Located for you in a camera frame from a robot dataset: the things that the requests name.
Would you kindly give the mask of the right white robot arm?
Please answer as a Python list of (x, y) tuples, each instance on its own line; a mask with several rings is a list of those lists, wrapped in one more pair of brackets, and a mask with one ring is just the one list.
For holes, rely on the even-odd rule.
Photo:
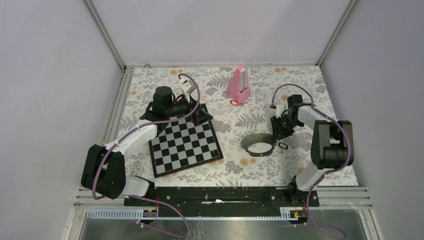
[(304, 171), (292, 178), (281, 199), (290, 205), (307, 204), (313, 189), (329, 173), (340, 171), (354, 161), (353, 126), (350, 121), (336, 120), (325, 115), (312, 103), (305, 103), (300, 94), (287, 99), (288, 108), (276, 107), (270, 119), (272, 143), (292, 136), (296, 127), (312, 131), (311, 162)]

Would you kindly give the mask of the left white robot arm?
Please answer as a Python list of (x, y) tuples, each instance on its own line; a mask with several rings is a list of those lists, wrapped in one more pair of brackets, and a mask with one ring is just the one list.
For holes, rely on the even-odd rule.
[(133, 128), (106, 145), (92, 145), (86, 156), (81, 185), (91, 190), (93, 199), (135, 196), (144, 206), (152, 204), (155, 192), (142, 177), (127, 176), (125, 163), (147, 142), (157, 137), (170, 123), (187, 120), (195, 126), (213, 116), (191, 96), (175, 96), (168, 86), (157, 87), (145, 113)]

